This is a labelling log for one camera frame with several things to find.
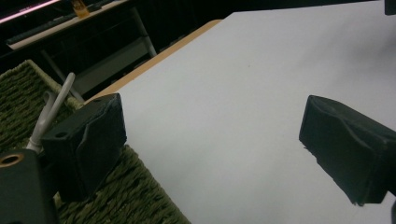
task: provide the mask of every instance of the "woven basket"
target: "woven basket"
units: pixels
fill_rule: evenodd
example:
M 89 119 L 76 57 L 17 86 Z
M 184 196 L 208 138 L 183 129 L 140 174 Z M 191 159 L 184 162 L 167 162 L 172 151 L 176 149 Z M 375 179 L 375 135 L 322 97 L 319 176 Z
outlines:
M 0 75 L 0 153 L 26 146 L 44 106 L 44 91 L 60 89 L 32 61 Z M 52 125 L 82 106 L 68 97 Z M 56 195 L 55 203 L 61 223 L 189 223 L 128 146 L 91 199 L 63 203 Z

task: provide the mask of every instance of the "white cable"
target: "white cable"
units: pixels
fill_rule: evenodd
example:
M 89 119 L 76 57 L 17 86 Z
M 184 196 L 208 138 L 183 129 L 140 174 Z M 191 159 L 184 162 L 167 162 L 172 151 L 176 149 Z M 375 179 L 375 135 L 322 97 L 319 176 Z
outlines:
M 44 93 L 44 101 L 46 102 L 46 105 L 40 113 L 37 124 L 35 125 L 32 136 L 29 138 L 29 143 L 26 148 L 32 149 L 36 153 L 39 153 L 41 151 L 41 136 L 46 132 L 46 130 L 58 114 L 59 108 L 61 108 L 64 99 L 69 93 L 75 77 L 76 76 L 74 73 L 70 73 L 67 76 L 67 79 L 64 82 L 64 85 L 62 86 L 58 97 L 56 97 L 56 100 L 53 93 L 48 91 Z

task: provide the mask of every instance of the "table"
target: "table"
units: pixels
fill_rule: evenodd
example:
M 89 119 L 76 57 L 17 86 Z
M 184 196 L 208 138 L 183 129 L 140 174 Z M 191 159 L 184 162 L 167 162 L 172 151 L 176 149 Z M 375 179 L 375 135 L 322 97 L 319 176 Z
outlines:
M 127 143 L 192 223 L 390 223 L 393 195 L 351 204 L 298 134 L 309 94 L 396 130 L 395 22 L 379 1 L 234 13 L 118 90 Z

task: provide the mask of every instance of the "wooden table edge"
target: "wooden table edge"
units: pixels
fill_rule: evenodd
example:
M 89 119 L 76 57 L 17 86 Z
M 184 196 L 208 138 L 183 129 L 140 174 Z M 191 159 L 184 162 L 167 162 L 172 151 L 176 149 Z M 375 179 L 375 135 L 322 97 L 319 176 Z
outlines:
M 186 37 L 182 38 L 181 40 L 177 41 L 174 45 L 169 47 L 168 49 L 164 50 L 154 58 L 148 60 L 146 63 L 143 63 L 139 67 L 137 67 L 134 71 L 130 72 L 129 74 L 125 75 L 124 77 L 120 78 L 117 80 L 115 83 L 111 84 L 104 90 L 100 91 L 96 95 L 94 95 L 91 99 L 87 100 L 85 104 L 87 104 L 90 100 L 95 99 L 100 96 L 108 95 L 114 92 L 117 92 L 120 88 L 128 84 L 130 81 L 134 80 L 147 70 L 149 70 L 152 66 L 155 64 L 161 62 L 165 58 L 167 58 L 169 55 L 173 54 L 174 52 L 178 51 L 179 49 L 183 48 L 187 44 L 189 44 L 193 39 L 196 37 L 200 36 L 210 28 L 214 27 L 216 24 L 221 22 L 221 20 L 214 20 L 210 21 L 207 24 L 201 26 L 191 34 L 187 35 Z

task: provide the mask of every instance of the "green woven mat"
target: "green woven mat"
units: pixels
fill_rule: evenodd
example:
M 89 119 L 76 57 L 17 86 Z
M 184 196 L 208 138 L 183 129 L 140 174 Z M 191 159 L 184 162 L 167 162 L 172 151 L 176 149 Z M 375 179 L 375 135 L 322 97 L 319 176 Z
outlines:
M 43 93 L 60 89 L 32 61 L 0 75 L 0 153 L 26 146 L 44 106 Z M 82 106 L 68 97 L 52 125 Z M 56 195 L 55 203 L 61 223 L 189 223 L 128 146 L 93 198 L 62 203 Z

